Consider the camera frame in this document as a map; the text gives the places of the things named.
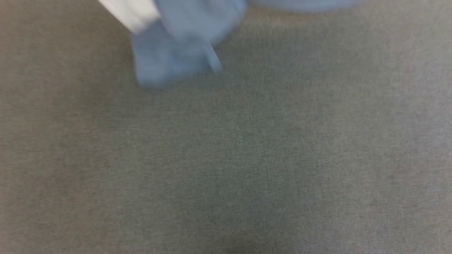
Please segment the grey fabric sofa seat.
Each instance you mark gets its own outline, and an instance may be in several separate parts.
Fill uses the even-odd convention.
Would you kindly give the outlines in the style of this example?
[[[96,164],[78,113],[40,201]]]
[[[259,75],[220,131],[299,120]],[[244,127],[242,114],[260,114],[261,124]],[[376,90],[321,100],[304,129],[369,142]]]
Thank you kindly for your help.
[[[452,0],[253,7],[139,88],[96,0],[0,0],[0,254],[452,254]]]

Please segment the light blue and white garment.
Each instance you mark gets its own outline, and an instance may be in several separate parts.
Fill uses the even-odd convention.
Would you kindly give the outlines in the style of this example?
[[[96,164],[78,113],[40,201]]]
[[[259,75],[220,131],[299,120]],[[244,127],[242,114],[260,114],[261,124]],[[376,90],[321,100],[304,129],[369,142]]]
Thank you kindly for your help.
[[[323,12],[363,0],[97,0],[131,32],[136,78],[160,86],[203,69],[221,69],[214,46],[251,4],[290,12]]]

